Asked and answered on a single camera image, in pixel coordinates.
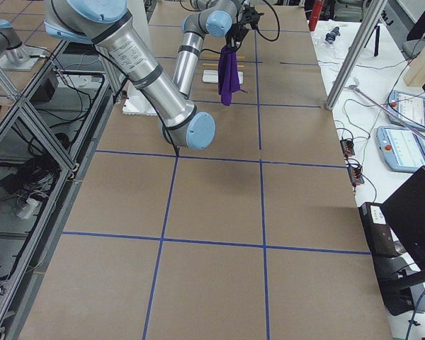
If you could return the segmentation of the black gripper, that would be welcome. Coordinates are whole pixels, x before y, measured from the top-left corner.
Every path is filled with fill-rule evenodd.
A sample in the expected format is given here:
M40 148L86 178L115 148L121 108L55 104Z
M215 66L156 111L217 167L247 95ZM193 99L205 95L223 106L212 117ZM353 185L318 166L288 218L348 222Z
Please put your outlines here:
M233 23L225 36L227 45L241 45L249 29L244 24Z

